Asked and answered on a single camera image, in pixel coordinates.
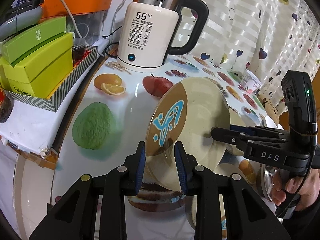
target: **jar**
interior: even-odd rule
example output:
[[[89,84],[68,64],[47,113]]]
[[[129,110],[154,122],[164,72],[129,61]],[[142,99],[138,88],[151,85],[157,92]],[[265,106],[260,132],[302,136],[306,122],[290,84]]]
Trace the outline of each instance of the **jar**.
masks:
[[[85,54],[85,39],[84,38],[74,38],[72,46],[72,59],[73,64],[79,63]]]
[[[0,85],[0,123],[8,120],[12,111],[11,100],[6,96],[2,86]]]

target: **human hand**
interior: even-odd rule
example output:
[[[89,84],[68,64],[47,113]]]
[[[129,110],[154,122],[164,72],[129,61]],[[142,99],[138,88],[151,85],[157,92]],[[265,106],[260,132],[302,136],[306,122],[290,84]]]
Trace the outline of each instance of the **human hand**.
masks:
[[[311,206],[319,195],[320,189],[320,170],[311,169],[308,178],[303,184],[302,188],[299,191],[300,201],[297,204],[295,211],[301,211]],[[285,185],[285,190],[289,193],[294,194],[298,187],[300,186],[303,178],[295,177],[289,179]],[[285,200],[285,192],[282,190],[282,180],[279,172],[273,176],[273,188],[271,190],[271,198],[273,203],[276,206],[280,206],[280,204]]]

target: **black cable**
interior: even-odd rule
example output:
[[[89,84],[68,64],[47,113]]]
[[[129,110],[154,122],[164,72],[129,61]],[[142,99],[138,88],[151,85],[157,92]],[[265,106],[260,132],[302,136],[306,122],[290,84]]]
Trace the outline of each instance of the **black cable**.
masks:
[[[110,33],[108,36],[103,35],[102,38],[108,38],[109,36],[111,36],[112,34],[114,34],[117,30],[119,30],[122,27],[122,25],[118,28],[116,28],[112,33]]]
[[[107,48],[109,48],[111,45],[114,45],[114,44],[119,44],[119,42],[112,42],[112,43],[109,43],[109,44],[106,46],[106,48],[104,49],[104,53],[106,54],[106,56],[111,57],[111,58],[117,58],[116,56],[113,56],[113,55],[111,55],[111,54],[109,54],[109,53],[107,52]]]
[[[308,168],[307,168],[307,172],[306,174],[304,175],[303,177],[303,180],[300,184],[300,186],[298,187],[298,189],[296,190],[296,192],[294,193],[294,196],[292,198],[292,200],[289,202],[289,204],[286,206],[286,208],[279,214],[277,215],[277,218],[280,217],[284,212],[287,211],[287,209],[289,208],[289,206],[291,205],[293,199],[295,198],[295,196],[298,194],[298,192],[301,190],[301,188],[303,187],[303,184],[305,183],[305,181],[307,180],[308,176],[309,176],[309,173],[311,171],[311,165],[312,165],[312,162],[313,162],[313,157],[315,156],[315,152],[316,152],[316,146],[311,146],[311,151],[310,151],[310,162],[309,162],[309,165],[308,165]]]

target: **kettle handle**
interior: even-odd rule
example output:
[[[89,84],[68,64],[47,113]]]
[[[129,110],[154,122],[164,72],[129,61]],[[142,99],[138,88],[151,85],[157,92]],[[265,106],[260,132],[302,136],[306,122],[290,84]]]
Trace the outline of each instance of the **kettle handle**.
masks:
[[[203,30],[203,28],[207,22],[208,16],[209,16],[209,9],[203,1],[201,1],[201,0],[183,0],[183,3],[180,6],[180,9],[178,11],[180,19],[179,19],[177,26],[176,26],[176,29],[173,33],[170,44],[172,43],[174,36],[177,32],[177,29],[180,25],[180,22],[181,22],[180,12],[183,7],[194,10],[198,14],[198,19],[196,20],[196,24],[193,27],[190,38],[185,45],[183,45],[182,47],[169,46],[169,48],[167,50],[167,54],[170,54],[170,55],[183,55],[183,54],[187,54],[188,52],[190,52],[197,44],[198,39],[202,33],[202,30]]]

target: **electric kettle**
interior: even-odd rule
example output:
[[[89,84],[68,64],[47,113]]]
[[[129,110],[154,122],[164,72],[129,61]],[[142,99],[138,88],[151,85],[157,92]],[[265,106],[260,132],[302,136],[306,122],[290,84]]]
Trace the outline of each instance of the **electric kettle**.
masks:
[[[172,47],[181,22],[183,7],[198,18],[182,47]],[[117,62],[138,72],[152,72],[164,64],[167,55],[183,55],[196,45],[209,16],[201,0],[133,0],[127,7],[120,35]]]

